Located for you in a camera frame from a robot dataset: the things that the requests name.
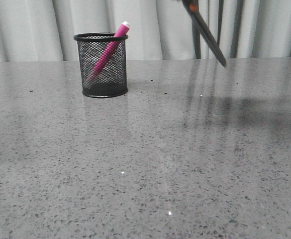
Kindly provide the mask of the black mesh pen holder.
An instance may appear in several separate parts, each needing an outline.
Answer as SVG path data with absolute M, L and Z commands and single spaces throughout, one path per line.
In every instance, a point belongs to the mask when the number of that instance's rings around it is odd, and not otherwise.
M 128 92 L 126 70 L 126 47 L 128 35 L 114 38 L 114 33 L 84 33 L 74 36 L 78 46 L 82 93 L 92 98 L 111 98 Z M 111 41 L 120 44 L 103 69 L 93 81 L 88 77 L 94 65 Z

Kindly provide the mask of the magenta marker pen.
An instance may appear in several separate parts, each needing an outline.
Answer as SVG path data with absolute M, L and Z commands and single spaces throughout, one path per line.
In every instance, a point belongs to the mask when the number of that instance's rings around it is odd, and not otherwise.
M 116 33 L 114 34 L 114 38 L 124 37 L 128 31 L 130 30 L 130 23 L 124 21 Z M 92 73 L 89 75 L 88 80 L 93 81 L 98 77 L 98 75 L 103 71 L 115 51 L 117 50 L 120 42 L 119 41 L 111 41 L 107 44 L 107 47 L 103 51 L 102 55 L 98 59 L 97 63 L 94 65 Z

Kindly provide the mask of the grey curtain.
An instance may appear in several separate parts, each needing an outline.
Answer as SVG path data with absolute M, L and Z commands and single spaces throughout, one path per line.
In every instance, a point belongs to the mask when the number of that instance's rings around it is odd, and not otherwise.
M 226 58 L 291 57 L 291 0 L 199 0 Z M 178 0 L 0 0 L 0 62 L 77 60 L 74 35 L 131 25 L 129 60 L 214 57 Z

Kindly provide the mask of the grey orange scissors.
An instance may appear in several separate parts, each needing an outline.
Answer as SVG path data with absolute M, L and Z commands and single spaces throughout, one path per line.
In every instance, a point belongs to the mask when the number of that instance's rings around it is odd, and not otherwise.
M 212 51 L 216 59 L 219 61 L 219 63 L 226 67 L 227 62 L 226 59 L 217 44 L 214 36 L 212 35 L 210 29 L 208 28 L 206 22 L 202 18 L 201 14 L 199 13 L 198 4 L 194 2 L 194 0 L 182 0 L 181 1 L 185 10 L 191 17 L 195 27 L 205 40 L 206 44 L 209 46 L 209 49 Z

